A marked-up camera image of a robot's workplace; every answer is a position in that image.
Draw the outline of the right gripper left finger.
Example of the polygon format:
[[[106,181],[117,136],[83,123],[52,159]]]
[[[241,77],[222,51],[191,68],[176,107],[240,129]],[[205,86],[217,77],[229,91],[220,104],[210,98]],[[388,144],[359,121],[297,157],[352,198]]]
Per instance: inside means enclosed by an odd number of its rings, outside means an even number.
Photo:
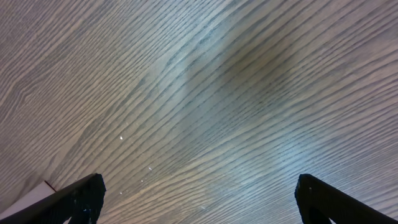
[[[1,220],[1,224],[96,224],[106,187],[101,174],[90,174]]]

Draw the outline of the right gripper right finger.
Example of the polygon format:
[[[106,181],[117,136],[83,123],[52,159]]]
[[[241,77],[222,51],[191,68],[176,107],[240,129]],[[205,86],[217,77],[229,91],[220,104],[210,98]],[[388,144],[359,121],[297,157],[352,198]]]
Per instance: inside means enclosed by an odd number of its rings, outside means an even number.
[[[304,224],[397,224],[397,220],[310,174],[299,175],[295,199]]]

